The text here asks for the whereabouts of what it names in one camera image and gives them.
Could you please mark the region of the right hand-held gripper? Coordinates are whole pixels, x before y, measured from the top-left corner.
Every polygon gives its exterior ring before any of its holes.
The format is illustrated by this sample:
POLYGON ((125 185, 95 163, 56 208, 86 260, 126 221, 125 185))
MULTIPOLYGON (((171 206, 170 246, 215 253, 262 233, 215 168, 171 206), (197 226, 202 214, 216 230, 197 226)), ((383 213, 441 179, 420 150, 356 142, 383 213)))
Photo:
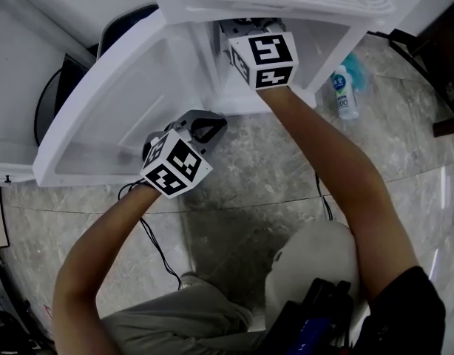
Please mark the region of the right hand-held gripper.
POLYGON ((299 59, 294 37, 279 18, 220 21, 231 65, 252 90, 291 84, 299 59))

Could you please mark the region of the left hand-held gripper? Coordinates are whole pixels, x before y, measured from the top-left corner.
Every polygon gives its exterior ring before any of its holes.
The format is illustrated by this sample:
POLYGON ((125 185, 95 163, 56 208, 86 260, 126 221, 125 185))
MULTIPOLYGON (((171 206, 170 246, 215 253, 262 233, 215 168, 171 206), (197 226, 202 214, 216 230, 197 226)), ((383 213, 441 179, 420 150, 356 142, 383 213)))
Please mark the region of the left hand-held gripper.
POLYGON ((141 177, 167 198, 193 189, 212 170, 206 154, 226 125, 223 116, 193 109, 151 133, 143 146, 141 177))

